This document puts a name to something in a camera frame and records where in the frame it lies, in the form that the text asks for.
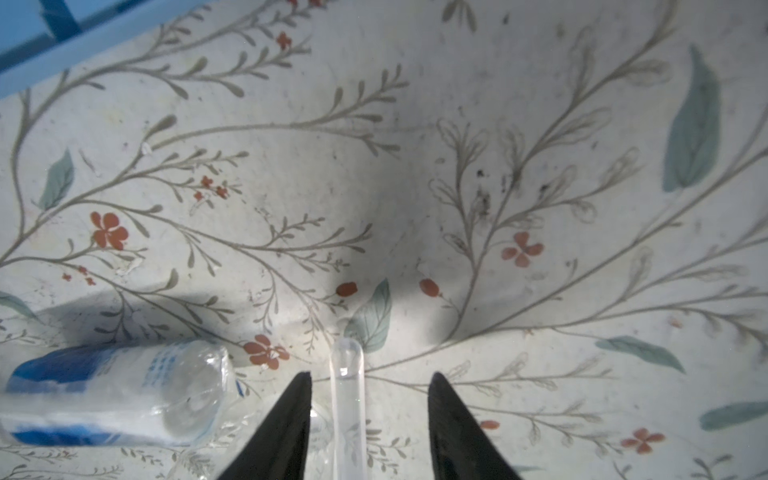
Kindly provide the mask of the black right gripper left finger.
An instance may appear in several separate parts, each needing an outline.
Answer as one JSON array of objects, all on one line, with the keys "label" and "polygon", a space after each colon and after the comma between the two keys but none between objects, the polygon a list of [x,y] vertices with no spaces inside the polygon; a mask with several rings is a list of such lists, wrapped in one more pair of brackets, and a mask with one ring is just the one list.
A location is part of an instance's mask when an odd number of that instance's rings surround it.
[{"label": "black right gripper left finger", "polygon": [[312,381],[298,373],[220,480],[302,480],[310,436]]}]

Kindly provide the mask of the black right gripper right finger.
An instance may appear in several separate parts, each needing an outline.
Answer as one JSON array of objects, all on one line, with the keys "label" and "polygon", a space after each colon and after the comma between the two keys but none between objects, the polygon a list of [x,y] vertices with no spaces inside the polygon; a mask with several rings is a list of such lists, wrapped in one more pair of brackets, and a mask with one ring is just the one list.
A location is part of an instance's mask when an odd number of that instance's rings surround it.
[{"label": "black right gripper right finger", "polygon": [[428,389],[428,420],[435,479],[521,480],[439,372]]}]

